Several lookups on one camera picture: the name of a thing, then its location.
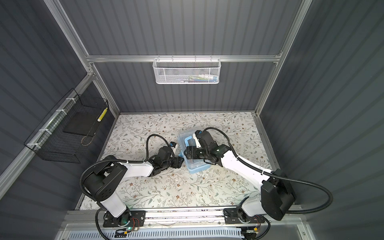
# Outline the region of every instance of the floral tablecloth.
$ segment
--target floral tablecloth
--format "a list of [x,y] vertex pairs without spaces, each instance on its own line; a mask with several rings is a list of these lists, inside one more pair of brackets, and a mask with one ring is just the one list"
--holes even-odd
[[[120,115],[103,157],[114,155],[118,159],[143,160],[148,135],[156,133],[168,142],[177,142],[179,132],[206,127],[221,129],[239,155],[270,169],[250,112]],[[226,144],[220,133],[214,130],[210,133],[219,145]],[[149,155],[156,154],[163,145],[158,137],[150,138]],[[169,168],[155,177],[133,177],[123,181],[116,191],[131,209],[237,205],[246,196],[259,196],[253,185],[230,170],[216,165],[190,174],[185,163],[180,169]],[[80,206],[81,210],[98,208],[88,197]]]

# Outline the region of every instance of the yellow connector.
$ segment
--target yellow connector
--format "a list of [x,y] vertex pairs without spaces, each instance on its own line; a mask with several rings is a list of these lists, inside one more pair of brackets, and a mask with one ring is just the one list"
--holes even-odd
[[103,117],[105,116],[105,114],[107,113],[107,110],[108,108],[105,108],[104,111],[101,113],[101,115],[99,116],[99,118],[97,119],[98,122],[101,122],[101,120],[103,119]]

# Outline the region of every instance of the white wire basket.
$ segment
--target white wire basket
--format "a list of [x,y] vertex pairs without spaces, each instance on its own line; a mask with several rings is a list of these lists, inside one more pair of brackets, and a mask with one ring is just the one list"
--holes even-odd
[[153,61],[158,84],[217,84],[221,62],[217,61]]

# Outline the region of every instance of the blue plastic box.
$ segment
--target blue plastic box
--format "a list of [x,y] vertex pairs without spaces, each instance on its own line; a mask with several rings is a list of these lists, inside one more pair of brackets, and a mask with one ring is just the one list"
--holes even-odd
[[184,158],[190,174],[194,174],[211,167],[211,164],[206,164],[203,159],[187,159],[184,156],[184,151],[187,149],[187,146],[196,146],[195,140],[192,137],[195,131],[196,129],[190,129],[179,133],[179,136],[177,137],[180,146],[179,156]]

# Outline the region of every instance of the black mesh basket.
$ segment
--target black mesh basket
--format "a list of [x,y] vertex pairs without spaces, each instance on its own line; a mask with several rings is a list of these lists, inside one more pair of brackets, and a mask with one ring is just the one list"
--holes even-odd
[[24,145],[43,160],[80,163],[108,109],[106,99],[76,95],[56,110],[45,129],[36,129],[38,137],[31,134]]

